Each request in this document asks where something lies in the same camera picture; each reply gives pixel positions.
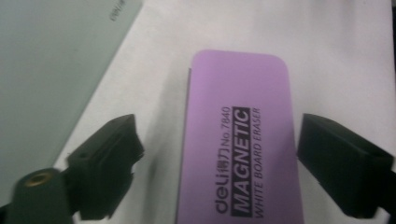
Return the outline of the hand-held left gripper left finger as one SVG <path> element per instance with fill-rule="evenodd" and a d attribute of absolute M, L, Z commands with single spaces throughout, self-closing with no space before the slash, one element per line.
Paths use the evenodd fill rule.
<path fill-rule="evenodd" d="M 83 220 L 112 217 L 144 156 L 134 115 L 107 122 L 67 157 L 66 188 L 71 212 Z"/>

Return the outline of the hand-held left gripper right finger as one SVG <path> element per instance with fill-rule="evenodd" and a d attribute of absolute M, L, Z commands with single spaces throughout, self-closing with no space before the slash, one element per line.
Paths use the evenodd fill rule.
<path fill-rule="evenodd" d="M 379 208 L 394 217 L 394 157 L 345 126 L 303 115 L 297 156 L 341 211 L 372 218 Z"/>

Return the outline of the purple whiteboard eraser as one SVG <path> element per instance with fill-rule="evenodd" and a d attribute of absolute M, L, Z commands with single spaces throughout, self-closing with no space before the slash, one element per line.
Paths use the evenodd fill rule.
<path fill-rule="evenodd" d="M 304 224 L 288 69 L 280 58 L 194 55 L 176 224 Z"/>

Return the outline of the pale green glass whiteboard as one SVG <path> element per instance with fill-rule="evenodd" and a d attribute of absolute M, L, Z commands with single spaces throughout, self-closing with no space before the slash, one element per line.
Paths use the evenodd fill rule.
<path fill-rule="evenodd" d="M 143 0 L 0 0 L 0 206 L 51 167 Z"/>

